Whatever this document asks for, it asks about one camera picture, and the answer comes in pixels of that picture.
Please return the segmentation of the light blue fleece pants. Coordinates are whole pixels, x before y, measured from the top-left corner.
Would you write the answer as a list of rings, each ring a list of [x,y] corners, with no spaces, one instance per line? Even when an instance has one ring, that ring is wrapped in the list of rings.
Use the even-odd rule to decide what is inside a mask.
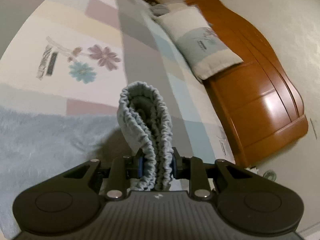
[[[120,94],[112,115],[60,116],[1,108],[1,231],[20,229],[12,213],[25,189],[88,160],[110,162],[142,150],[144,174],[132,190],[168,190],[171,183],[172,122],[157,88],[136,81]]]

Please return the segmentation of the brown wooden headboard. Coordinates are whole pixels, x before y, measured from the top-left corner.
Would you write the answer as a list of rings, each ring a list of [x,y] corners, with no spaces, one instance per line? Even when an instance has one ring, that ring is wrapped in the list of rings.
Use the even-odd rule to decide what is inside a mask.
[[[308,132],[304,102],[263,34],[220,0],[187,0],[243,62],[204,86],[237,165],[250,167]]]

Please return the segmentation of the pastel patchwork pillow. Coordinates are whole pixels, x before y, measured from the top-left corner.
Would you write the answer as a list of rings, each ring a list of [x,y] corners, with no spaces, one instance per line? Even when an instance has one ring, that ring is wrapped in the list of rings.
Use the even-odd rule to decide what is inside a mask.
[[[201,82],[213,75],[243,63],[211,28],[200,9],[184,2],[169,4],[172,11],[155,17]]]

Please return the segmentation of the patchwork pastel bed sheet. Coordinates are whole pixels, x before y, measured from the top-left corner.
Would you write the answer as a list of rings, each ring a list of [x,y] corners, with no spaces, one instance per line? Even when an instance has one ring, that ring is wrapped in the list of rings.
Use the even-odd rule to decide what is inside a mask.
[[[140,0],[1,0],[1,108],[112,115],[135,81],[163,96],[172,145],[234,161],[204,86]]]

